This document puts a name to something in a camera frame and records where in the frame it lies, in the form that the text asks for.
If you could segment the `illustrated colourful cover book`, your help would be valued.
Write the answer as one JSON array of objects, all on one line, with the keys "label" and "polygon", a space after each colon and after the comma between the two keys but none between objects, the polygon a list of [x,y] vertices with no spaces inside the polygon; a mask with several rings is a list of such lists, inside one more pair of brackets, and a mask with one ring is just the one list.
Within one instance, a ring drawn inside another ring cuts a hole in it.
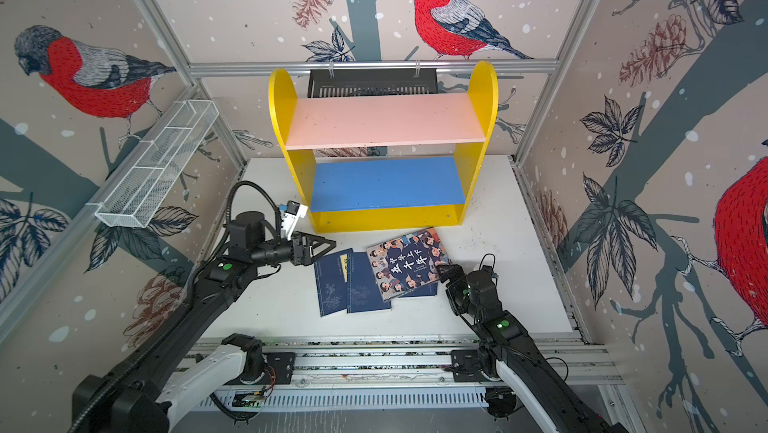
[{"label": "illustrated colourful cover book", "polygon": [[437,266],[451,259],[434,227],[386,240],[365,251],[385,302],[439,281]]}]

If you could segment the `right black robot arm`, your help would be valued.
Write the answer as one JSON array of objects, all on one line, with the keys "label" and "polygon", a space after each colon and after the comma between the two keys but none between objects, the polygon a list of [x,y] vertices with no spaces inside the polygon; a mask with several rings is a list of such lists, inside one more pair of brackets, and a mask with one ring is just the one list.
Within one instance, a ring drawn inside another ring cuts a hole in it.
[{"label": "right black robot arm", "polygon": [[544,432],[624,432],[584,403],[542,355],[522,323],[499,299],[491,265],[466,273],[457,264],[437,267],[453,313],[478,337],[475,350],[453,350],[447,368],[456,382],[500,380],[486,392],[489,413],[507,418],[515,407],[508,390]]}]

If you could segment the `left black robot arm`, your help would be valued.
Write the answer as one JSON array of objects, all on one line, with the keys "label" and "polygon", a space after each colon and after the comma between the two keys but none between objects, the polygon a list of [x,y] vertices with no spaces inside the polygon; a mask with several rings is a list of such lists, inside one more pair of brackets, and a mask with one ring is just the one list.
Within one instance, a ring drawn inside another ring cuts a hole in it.
[{"label": "left black robot arm", "polygon": [[162,326],[105,376],[90,375],[72,396],[73,432],[168,432],[181,410],[161,392],[177,365],[207,328],[248,286],[260,268],[284,263],[309,266],[337,243],[295,232],[290,238],[267,232],[274,227],[258,211],[238,214],[226,225],[214,253],[192,275],[186,297]]}]

